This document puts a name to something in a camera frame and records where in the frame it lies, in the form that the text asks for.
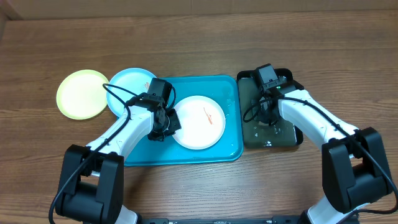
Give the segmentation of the white pink plate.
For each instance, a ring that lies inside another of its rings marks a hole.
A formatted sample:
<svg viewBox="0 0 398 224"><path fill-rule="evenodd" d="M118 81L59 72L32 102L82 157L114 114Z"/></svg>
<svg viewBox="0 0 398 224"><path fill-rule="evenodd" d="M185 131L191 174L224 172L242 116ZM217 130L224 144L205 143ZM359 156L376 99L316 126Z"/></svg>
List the white pink plate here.
<svg viewBox="0 0 398 224"><path fill-rule="evenodd" d="M181 128L173 138L181 146L202 150L216 144L222 137L226 118L221 106L205 96L189 96L174 107Z"/></svg>

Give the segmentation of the blue rimmed plate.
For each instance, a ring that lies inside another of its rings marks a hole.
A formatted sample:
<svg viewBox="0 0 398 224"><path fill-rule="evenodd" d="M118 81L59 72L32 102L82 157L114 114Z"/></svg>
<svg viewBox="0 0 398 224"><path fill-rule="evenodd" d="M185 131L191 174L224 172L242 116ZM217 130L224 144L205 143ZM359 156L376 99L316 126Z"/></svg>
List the blue rimmed plate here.
<svg viewBox="0 0 398 224"><path fill-rule="evenodd" d="M155 78L155 75L143 68L127 68L115 74L109 82L110 85L119 86L123 90L111 86L108 88L123 102L126 102L134 96L133 93L139 95L147 92L153 78ZM120 117L124 112L123 104L109 92L106 94L106 100L110 110L117 117Z"/></svg>

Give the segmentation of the green rimmed plate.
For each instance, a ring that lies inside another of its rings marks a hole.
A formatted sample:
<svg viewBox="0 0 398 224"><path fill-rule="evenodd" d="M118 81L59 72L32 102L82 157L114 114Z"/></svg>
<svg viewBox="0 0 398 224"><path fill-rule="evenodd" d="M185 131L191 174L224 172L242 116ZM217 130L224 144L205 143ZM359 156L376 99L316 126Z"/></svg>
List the green rimmed plate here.
<svg viewBox="0 0 398 224"><path fill-rule="evenodd" d="M58 87L56 103L60 112L71 119L90 119L106 107L108 79L95 70L79 70L67 76Z"/></svg>

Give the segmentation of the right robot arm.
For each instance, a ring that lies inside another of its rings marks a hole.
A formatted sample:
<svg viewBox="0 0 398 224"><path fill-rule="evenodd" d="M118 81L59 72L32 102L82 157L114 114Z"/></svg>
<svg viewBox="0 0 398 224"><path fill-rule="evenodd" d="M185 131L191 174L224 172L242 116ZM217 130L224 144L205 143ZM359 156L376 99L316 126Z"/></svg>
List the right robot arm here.
<svg viewBox="0 0 398 224"><path fill-rule="evenodd" d="M318 104L296 81L263 85L268 108L303 132L322 153L324 197L303 214L305 223L344 223L369 203L397 193L381 135L358 129Z"/></svg>

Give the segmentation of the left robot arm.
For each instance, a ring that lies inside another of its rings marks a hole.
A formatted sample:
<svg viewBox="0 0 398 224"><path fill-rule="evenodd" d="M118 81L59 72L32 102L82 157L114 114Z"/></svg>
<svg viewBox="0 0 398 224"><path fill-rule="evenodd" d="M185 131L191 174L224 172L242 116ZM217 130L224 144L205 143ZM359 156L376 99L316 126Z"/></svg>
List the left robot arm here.
<svg viewBox="0 0 398 224"><path fill-rule="evenodd" d="M87 146L72 144L63 157L55 214L82 223L138 223L123 204L124 161L144 137L163 141L181 128L169 93L141 93L124 103L124 114Z"/></svg>

